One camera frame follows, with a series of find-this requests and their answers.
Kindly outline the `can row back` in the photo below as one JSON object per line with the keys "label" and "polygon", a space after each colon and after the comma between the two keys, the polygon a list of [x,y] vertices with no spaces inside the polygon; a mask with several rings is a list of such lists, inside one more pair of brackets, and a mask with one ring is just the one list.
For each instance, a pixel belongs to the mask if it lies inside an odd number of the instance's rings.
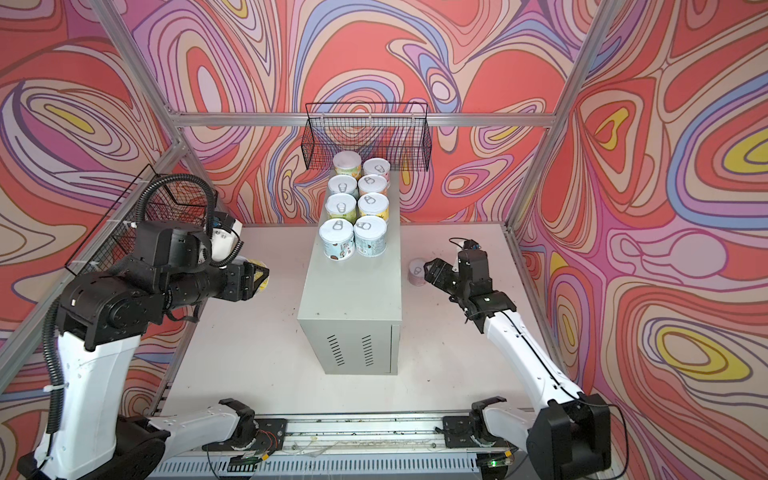
{"label": "can row back", "polygon": [[426,283],[425,263],[423,258],[412,259],[408,264],[408,281],[414,286],[421,286]]}
{"label": "can row back", "polygon": [[249,259],[249,262],[254,265],[254,292],[262,292],[268,286],[270,269],[261,261]]}

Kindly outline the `can row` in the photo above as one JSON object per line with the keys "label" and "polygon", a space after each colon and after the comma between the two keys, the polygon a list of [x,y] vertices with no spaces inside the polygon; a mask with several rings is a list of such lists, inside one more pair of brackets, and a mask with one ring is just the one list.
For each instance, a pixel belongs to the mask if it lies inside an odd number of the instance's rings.
{"label": "can row", "polygon": [[373,258],[382,255],[386,248],[387,222],[372,215],[360,217],[354,225],[355,245],[358,253]]}
{"label": "can row", "polygon": [[421,286],[426,283],[425,263],[423,258],[412,259],[408,264],[408,281],[414,286]]}
{"label": "can row", "polygon": [[368,193],[358,199],[358,210],[361,217],[376,216],[388,222],[389,208],[389,199],[382,193]]}
{"label": "can row", "polygon": [[249,259],[249,262],[254,265],[254,292],[262,292],[268,286],[270,269],[261,261]]}
{"label": "can row", "polygon": [[333,261],[343,261],[354,255],[354,227],[346,219],[331,218],[319,228],[324,254]]}
{"label": "can row", "polygon": [[330,219],[344,219],[354,224],[358,218],[357,200],[347,193],[331,194],[325,202],[325,211]]}

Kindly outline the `peach labelled can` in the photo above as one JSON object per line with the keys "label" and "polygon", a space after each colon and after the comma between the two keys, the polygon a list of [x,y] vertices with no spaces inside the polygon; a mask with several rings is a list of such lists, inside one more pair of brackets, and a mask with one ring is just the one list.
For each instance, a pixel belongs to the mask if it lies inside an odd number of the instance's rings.
{"label": "peach labelled can", "polygon": [[371,193],[387,195],[388,188],[389,181],[387,178],[378,174],[364,175],[358,180],[358,190],[361,196]]}

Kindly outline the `pink labelled can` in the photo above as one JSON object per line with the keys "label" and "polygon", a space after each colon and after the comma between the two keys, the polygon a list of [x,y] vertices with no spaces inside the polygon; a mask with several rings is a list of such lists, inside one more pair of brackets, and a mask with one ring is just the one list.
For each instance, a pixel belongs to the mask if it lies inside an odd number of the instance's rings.
{"label": "pink labelled can", "polygon": [[367,159],[362,164],[362,168],[365,175],[378,175],[386,180],[390,178],[391,164],[384,158],[374,157]]}

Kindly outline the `blue white labelled can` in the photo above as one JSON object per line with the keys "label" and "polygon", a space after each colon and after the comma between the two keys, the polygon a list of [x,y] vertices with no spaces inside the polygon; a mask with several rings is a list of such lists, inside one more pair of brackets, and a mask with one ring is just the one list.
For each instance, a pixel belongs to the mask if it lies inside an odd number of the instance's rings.
{"label": "blue white labelled can", "polygon": [[346,174],[337,174],[328,181],[328,190],[331,194],[348,194],[355,199],[359,198],[358,180]]}

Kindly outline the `orange green labelled can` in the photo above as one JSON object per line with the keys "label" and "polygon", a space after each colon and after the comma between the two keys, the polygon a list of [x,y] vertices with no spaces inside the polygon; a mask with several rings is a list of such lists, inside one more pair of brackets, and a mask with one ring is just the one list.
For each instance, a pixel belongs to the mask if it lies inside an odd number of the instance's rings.
{"label": "orange green labelled can", "polygon": [[340,151],[332,159],[333,168],[338,175],[348,175],[355,179],[362,176],[362,158],[354,151]]}

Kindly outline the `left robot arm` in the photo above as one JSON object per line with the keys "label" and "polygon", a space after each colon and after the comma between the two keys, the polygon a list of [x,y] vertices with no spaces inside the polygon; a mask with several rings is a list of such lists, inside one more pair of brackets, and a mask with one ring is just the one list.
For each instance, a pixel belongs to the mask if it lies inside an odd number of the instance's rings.
{"label": "left robot arm", "polygon": [[[155,192],[172,183],[200,188],[200,222],[147,218]],[[26,479],[144,479],[181,453],[211,444],[244,449],[256,437],[254,411],[234,399],[171,419],[120,414],[131,360],[150,325],[211,298],[247,301],[269,275],[237,249],[215,256],[215,196],[195,175],[152,180],[137,210],[132,251],[106,271],[75,277],[45,315],[49,416],[40,444],[18,460]]]}

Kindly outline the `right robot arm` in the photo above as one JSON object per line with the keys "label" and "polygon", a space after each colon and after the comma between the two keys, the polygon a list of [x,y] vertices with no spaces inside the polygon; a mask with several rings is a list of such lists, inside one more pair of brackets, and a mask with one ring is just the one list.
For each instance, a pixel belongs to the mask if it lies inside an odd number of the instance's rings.
{"label": "right robot arm", "polygon": [[590,479],[612,466],[611,414],[619,408],[587,395],[530,334],[509,296],[494,288],[485,251],[467,245],[457,263],[436,258],[424,266],[427,283],[445,292],[467,322],[511,365],[532,404],[519,411],[495,396],[472,404],[464,425],[447,416],[441,432],[450,448],[507,443],[526,453],[542,479]]}

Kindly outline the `grey metal cabinet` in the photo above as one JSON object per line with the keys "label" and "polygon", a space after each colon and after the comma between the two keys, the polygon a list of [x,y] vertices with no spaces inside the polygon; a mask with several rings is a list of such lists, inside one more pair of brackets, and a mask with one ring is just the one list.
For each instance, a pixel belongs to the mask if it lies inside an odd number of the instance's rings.
{"label": "grey metal cabinet", "polygon": [[325,254],[319,233],[297,314],[327,374],[395,375],[401,337],[402,266],[400,177],[390,175],[386,249],[342,260]]}

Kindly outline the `green circuit board right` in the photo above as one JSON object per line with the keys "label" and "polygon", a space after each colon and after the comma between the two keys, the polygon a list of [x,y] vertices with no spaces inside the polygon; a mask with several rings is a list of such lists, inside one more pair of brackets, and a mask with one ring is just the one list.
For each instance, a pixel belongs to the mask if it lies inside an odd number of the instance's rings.
{"label": "green circuit board right", "polygon": [[515,461],[515,456],[510,455],[492,455],[488,457],[478,457],[477,465],[480,468],[506,468],[512,465]]}

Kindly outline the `green circuit board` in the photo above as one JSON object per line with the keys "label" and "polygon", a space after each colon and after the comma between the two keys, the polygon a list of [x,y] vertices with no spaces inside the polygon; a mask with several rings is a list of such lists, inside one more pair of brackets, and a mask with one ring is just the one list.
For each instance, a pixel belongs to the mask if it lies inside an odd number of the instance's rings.
{"label": "green circuit board", "polygon": [[512,465],[515,461],[515,456],[510,455],[492,455],[488,457],[478,457],[477,465],[480,468],[506,468]]}
{"label": "green circuit board", "polygon": [[250,457],[245,457],[245,456],[232,457],[229,460],[228,469],[234,471],[235,469],[239,469],[239,468],[256,466],[268,460],[269,457],[270,457],[269,454],[255,455]]}

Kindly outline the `green circuit board left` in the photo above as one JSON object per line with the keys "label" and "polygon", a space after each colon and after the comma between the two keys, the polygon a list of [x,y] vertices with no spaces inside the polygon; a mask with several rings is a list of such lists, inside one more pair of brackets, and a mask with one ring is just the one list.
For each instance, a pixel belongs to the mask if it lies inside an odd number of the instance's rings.
{"label": "green circuit board left", "polygon": [[245,456],[232,457],[229,460],[228,469],[234,471],[235,469],[239,469],[239,468],[256,466],[268,460],[269,457],[270,457],[269,454],[255,455],[250,457],[245,457]]}

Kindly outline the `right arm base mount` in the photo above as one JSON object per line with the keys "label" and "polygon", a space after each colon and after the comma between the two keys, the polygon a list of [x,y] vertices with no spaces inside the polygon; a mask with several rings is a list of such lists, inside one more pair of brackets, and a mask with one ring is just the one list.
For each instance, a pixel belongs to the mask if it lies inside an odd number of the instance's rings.
{"label": "right arm base mount", "polygon": [[458,448],[505,448],[515,452],[517,446],[501,437],[490,434],[485,424],[473,415],[444,416],[441,424],[434,429],[443,436],[445,446]]}

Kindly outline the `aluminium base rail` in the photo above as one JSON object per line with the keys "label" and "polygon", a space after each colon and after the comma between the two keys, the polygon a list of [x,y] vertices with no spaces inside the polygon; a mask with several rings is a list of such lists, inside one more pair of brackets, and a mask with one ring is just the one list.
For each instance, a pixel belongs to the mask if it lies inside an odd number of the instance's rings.
{"label": "aluminium base rail", "polygon": [[[153,479],[533,479],[527,455],[505,448],[445,446],[434,429],[464,411],[282,415],[283,448],[256,466],[228,469],[245,452],[201,448],[162,462]],[[506,468],[480,468],[478,457],[515,456]]]}

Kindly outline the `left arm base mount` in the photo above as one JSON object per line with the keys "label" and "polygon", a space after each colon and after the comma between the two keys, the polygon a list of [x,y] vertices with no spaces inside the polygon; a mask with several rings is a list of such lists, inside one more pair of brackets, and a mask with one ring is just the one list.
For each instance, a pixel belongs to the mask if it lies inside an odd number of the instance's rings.
{"label": "left arm base mount", "polygon": [[288,420],[286,418],[255,418],[240,422],[226,441],[202,446],[206,452],[274,453],[283,448]]}

